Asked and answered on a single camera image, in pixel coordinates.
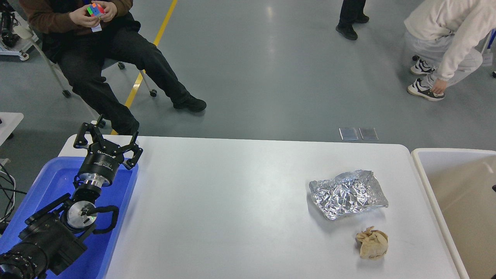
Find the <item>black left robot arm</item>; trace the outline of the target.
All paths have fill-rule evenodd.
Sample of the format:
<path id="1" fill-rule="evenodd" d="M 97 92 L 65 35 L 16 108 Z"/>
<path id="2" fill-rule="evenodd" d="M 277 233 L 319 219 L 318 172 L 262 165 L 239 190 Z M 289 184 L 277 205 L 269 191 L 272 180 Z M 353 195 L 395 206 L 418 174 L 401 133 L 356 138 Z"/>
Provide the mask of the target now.
<path id="1" fill-rule="evenodd" d="M 81 125 L 73 146 L 87 155 L 74 177 L 75 191 L 25 220 L 20 242 L 1 254 L 2 279 L 45 279 L 48 270 L 58 275 L 87 250 L 83 242 L 89 235 L 110 233 L 117 226 L 119 208 L 98 207 L 97 198 L 103 187 L 113 184 L 119 166 L 130 170 L 138 164 L 143 149 L 136 143 L 137 122 L 127 132 L 131 141 L 122 146 L 103 137 L 102 120 Z"/>

